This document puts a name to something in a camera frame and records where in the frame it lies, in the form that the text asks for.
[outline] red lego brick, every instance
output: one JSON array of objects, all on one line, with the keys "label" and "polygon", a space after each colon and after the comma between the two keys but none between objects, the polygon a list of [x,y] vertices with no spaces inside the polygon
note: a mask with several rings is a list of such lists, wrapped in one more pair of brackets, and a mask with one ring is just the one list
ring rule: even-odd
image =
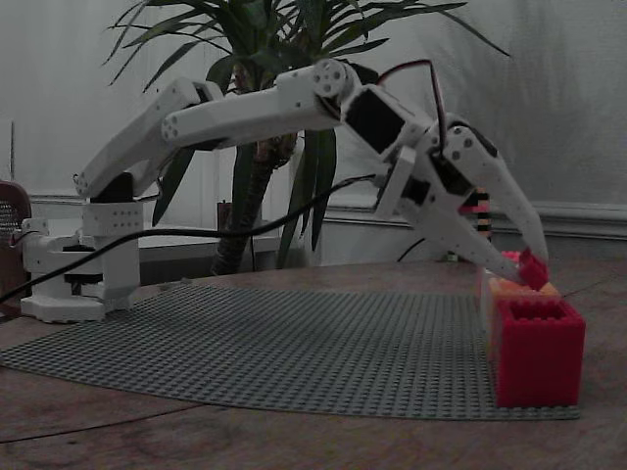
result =
[{"label": "red lego brick", "polygon": [[520,252],[501,252],[505,258],[511,259],[513,262],[520,261]]},{"label": "red lego brick", "polygon": [[534,291],[539,291],[549,282],[547,266],[537,259],[529,249],[520,254],[518,274]]},{"label": "red lego brick", "polygon": [[500,301],[493,330],[497,406],[579,400],[586,322],[567,302]]}]

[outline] wire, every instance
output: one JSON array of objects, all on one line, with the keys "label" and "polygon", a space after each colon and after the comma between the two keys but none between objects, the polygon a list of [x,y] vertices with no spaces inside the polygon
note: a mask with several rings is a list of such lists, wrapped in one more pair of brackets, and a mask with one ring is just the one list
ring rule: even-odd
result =
[{"label": "wire", "polygon": [[16,248],[24,240],[24,238],[26,238],[28,235],[32,235],[33,233],[38,233],[38,232],[31,230],[29,232],[23,233],[18,238],[14,238],[12,235],[11,240],[9,242],[9,248]]},{"label": "wire", "polygon": [[405,252],[396,260],[396,262],[401,262],[403,259],[405,259],[405,257],[411,253],[411,251],[417,247],[418,245],[420,245],[421,243],[426,242],[426,238],[421,238],[420,240],[418,240],[417,242],[415,242],[413,245],[411,245],[409,248],[407,248],[405,250]]},{"label": "wire", "polygon": [[438,82],[438,75],[435,72],[435,67],[433,63],[428,59],[420,59],[418,61],[405,62],[403,64],[398,64],[395,67],[385,71],[379,79],[376,81],[377,85],[383,84],[385,80],[387,80],[394,73],[399,71],[404,71],[406,69],[411,69],[414,67],[422,67],[428,66],[431,70],[431,86],[433,87],[433,97],[435,99],[435,107],[438,114],[438,126],[440,132],[440,152],[444,154],[444,148],[446,146],[446,138],[447,138],[447,123],[446,123],[446,113],[444,111],[444,101],[442,100],[442,93],[440,92],[440,84]]},{"label": "wire", "polygon": [[29,282],[22,284],[21,286],[13,289],[12,291],[3,294],[0,297],[0,305],[7,302],[12,297],[17,294],[30,289],[36,285],[39,285],[43,282],[49,281],[50,279],[54,279],[57,276],[62,276],[78,267],[87,264],[88,262],[101,257],[103,254],[110,252],[114,248],[117,248],[124,243],[131,242],[133,240],[139,240],[140,238],[147,237],[198,237],[198,238],[248,238],[248,237],[256,237],[258,235],[262,235],[264,233],[275,230],[283,225],[298,219],[305,212],[311,210],[313,207],[317,206],[319,203],[325,201],[331,194],[344,189],[352,184],[359,183],[361,181],[371,181],[374,179],[374,174],[369,174],[366,176],[358,176],[355,178],[348,178],[344,181],[339,182],[332,188],[320,193],[318,196],[313,198],[311,201],[303,205],[300,209],[290,212],[287,215],[271,222],[267,225],[262,225],[257,228],[253,228],[252,230],[246,230],[243,232],[225,232],[220,230],[203,230],[203,229],[194,229],[194,228],[156,228],[152,230],[142,230],[139,232],[129,233],[128,235],[124,235],[123,237],[118,238],[118,240],[106,245],[100,250],[96,250],[95,252],[91,252],[89,255],[78,259],[67,266],[60,267],[59,269],[55,269],[54,271],[49,272],[48,274],[44,274],[36,279],[32,279]]}]

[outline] wooden table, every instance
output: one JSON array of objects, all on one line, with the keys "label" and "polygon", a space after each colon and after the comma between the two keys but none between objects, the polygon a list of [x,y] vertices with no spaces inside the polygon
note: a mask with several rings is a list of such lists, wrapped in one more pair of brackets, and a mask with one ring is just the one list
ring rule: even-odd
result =
[{"label": "wooden table", "polygon": [[[376,264],[202,282],[471,293],[474,272],[467,264]],[[627,262],[554,261],[553,280],[588,320],[580,420],[429,422],[256,411],[0,368],[0,469],[627,468]],[[60,328],[11,321],[0,325],[0,349]]]}]

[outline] white robotic arm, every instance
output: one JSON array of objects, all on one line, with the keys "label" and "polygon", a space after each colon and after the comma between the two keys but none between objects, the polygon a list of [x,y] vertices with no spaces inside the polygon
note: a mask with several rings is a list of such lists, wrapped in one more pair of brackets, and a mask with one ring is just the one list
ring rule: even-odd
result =
[{"label": "white robotic arm", "polygon": [[[533,254],[546,261],[539,217],[496,149],[464,122],[450,121],[442,153],[437,125],[425,112],[410,110],[379,86],[362,85],[352,68],[333,60],[286,72],[271,89],[233,98],[224,98],[212,83],[179,79],[76,176],[78,194],[89,200],[82,234],[52,243],[46,230],[33,229],[45,227],[41,221],[24,223],[24,231],[37,232],[24,244],[26,269],[43,274],[63,256],[73,259],[76,252],[97,250],[140,230],[142,204],[135,198],[181,148],[214,150],[345,125],[390,168],[375,182],[379,216],[399,212],[425,238],[524,283],[518,266],[458,211],[475,187],[486,188],[517,223]],[[44,321],[80,321],[126,306],[139,286],[138,253],[134,241],[91,262],[88,273],[72,271],[33,288],[23,311]]]}]

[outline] gray lego baseplate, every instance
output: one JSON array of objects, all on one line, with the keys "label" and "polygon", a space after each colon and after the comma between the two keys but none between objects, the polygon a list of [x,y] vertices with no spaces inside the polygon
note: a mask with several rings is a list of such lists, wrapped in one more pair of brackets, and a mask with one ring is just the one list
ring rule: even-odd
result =
[{"label": "gray lego baseplate", "polygon": [[441,420],[574,419],[497,408],[471,296],[181,285],[2,352],[82,384],[260,409]]}]

